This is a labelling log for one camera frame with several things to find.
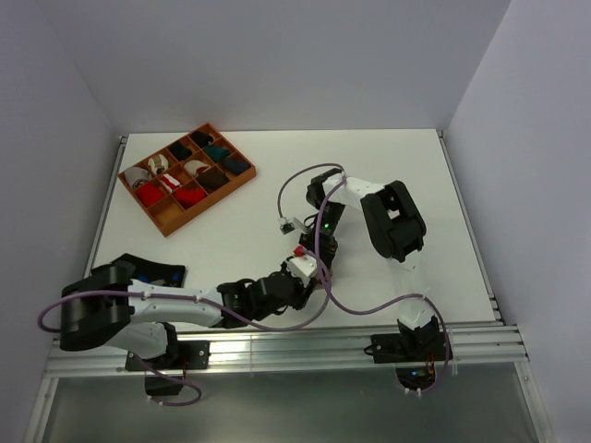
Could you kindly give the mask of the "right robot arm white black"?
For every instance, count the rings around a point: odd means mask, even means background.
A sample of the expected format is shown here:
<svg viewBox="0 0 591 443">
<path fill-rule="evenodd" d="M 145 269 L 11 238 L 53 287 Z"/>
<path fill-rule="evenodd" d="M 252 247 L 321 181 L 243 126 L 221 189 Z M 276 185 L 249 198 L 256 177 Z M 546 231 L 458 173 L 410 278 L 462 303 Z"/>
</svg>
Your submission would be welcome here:
<svg viewBox="0 0 591 443">
<path fill-rule="evenodd" d="M 381 257 L 406 265 L 409 270 L 413 268 L 423 249 L 427 227 L 406 185 L 398 180 L 387 185 L 372 184 L 333 168 L 311 179 L 306 200 L 317 215 L 310 230 L 300 235 L 300 245 L 320 261 L 320 284 L 329 299 L 354 316 L 369 316 L 396 305 L 401 352 L 412 360 L 422 358 L 436 340 L 446 335 L 440 330 L 442 321 L 436 307 L 419 290 L 368 310 L 349 308 L 332 294 L 331 265 L 337 250 L 334 233 L 347 208 L 362 213 L 370 243 Z"/>
</svg>

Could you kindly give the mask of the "beige argyle sock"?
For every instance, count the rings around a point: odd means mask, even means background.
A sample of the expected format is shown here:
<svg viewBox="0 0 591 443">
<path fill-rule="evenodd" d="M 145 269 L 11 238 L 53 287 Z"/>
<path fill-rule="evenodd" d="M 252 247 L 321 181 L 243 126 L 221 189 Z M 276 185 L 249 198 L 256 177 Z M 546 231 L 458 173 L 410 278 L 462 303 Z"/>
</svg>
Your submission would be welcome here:
<svg viewBox="0 0 591 443">
<path fill-rule="evenodd" d="M 319 270 L 318 271 L 318 281 L 319 284 L 324 288 L 324 289 L 328 289 L 330 290 L 332 288 L 332 283 L 331 283 L 331 275 L 330 273 L 324 271 L 324 270 Z"/>
</svg>

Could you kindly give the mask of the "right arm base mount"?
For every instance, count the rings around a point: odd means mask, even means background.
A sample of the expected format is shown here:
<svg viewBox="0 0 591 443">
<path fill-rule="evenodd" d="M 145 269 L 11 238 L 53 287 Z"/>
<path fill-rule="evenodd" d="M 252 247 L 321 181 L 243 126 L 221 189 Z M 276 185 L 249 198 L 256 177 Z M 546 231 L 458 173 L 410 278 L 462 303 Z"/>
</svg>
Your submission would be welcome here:
<svg viewBox="0 0 591 443">
<path fill-rule="evenodd" d="M 374 334 L 363 352 L 376 365 L 395 364 L 399 384 L 415 393 L 432 388 L 438 379 L 437 363 L 448 365 L 453 358 L 451 345 L 441 333 L 427 341 L 415 341 L 403 333 Z"/>
</svg>

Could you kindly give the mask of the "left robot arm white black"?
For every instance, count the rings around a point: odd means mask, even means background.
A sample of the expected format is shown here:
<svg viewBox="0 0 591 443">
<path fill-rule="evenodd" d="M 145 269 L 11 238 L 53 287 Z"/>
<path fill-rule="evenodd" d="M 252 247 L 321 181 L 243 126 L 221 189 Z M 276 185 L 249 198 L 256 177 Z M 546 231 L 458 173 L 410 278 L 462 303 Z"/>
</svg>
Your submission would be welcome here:
<svg viewBox="0 0 591 443">
<path fill-rule="evenodd" d="M 60 348 L 115 347 L 169 368 L 180 356 L 175 324 L 242 328 L 288 308 L 302 309 L 314 289 L 312 279 L 299 278 L 286 267 L 257 280 L 196 290 L 133 279 L 125 269 L 111 266 L 63 289 Z"/>
</svg>

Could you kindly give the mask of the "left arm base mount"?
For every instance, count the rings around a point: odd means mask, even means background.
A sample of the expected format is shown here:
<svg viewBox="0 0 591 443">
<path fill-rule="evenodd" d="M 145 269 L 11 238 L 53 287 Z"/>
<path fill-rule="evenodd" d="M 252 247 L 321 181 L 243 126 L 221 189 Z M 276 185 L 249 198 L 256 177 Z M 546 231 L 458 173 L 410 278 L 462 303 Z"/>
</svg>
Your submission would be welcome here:
<svg viewBox="0 0 591 443">
<path fill-rule="evenodd" d="M 209 341 L 180 341 L 171 350 L 165 354 L 154 357 L 146 361 L 146 365 L 159 372 L 178 370 L 180 376 L 173 376 L 175 382 L 165 380 L 155 375 L 153 372 L 145 369 L 144 366 L 135 358 L 127 354 L 125 370 L 127 372 L 143 372 L 144 388 L 148 395 L 155 397 L 175 397 L 182 389 L 178 379 L 186 379 L 190 370 L 205 370 L 209 365 L 210 358 Z"/>
</svg>

